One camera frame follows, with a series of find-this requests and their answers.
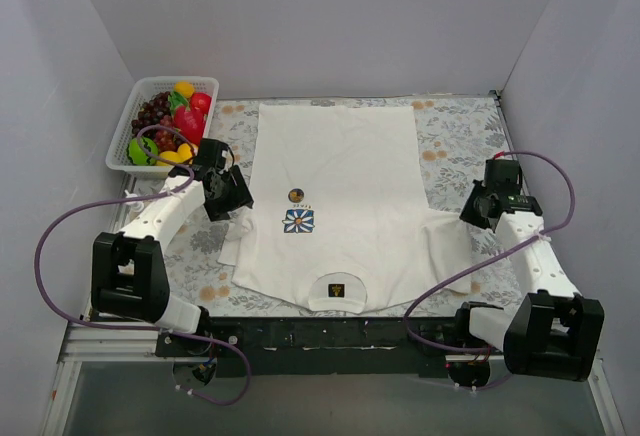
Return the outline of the small round brooch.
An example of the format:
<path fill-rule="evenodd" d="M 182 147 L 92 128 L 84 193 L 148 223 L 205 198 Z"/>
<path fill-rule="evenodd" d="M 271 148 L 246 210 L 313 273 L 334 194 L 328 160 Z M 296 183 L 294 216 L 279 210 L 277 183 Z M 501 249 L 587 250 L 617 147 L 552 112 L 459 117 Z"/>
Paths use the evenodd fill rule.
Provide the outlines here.
<path fill-rule="evenodd" d="M 299 204 L 304 200 L 305 193 L 300 188 L 293 188 L 288 193 L 288 200 L 294 204 Z"/>

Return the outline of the white t-shirt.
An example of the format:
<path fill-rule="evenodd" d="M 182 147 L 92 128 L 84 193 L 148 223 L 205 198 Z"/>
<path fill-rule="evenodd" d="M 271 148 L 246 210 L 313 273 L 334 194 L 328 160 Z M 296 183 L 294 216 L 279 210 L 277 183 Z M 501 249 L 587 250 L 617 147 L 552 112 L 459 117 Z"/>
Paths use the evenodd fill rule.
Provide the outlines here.
<path fill-rule="evenodd" d="M 429 205 L 411 107 L 261 106 L 249 189 L 253 208 L 219 260 L 266 296 L 360 314 L 413 301 L 472 263 L 466 224 Z"/>

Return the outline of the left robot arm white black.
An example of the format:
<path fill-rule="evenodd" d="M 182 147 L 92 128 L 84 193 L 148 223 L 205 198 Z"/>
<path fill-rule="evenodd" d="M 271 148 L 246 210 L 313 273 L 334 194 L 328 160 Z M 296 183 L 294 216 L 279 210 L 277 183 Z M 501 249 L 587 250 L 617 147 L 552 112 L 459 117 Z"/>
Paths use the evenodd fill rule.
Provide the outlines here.
<path fill-rule="evenodd" d="M 202 208 L 212 222 L 251 207 L 253 198 L 226 143 L 201 140 L 188 168 L 174 167 L 151 202 L 117 233 L 103 232 L 92 251 L 91 304 L 100 312 L 202 335 L 202 310 L 173 295 L 164 252 L 191 214 Z"/>

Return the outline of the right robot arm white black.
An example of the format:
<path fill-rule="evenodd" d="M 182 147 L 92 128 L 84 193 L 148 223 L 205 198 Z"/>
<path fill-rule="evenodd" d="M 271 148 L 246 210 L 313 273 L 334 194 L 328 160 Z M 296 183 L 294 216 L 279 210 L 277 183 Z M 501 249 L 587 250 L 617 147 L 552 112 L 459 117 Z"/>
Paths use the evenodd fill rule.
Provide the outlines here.
<path fill-rule="evenodd" d="M 583 297 L 563 271 L 544 232 L 542 209 L 523 192 L 515 160 L 487 160 L 462 221 L 494 233 L 509 250 L 523 299 L 514 314 L 467 302 L 457 310 L 455 331 L 466 345 L 485 342 L 503 355 L 513 374 L 584 381 L 591 373 L 604 309 Z"/>

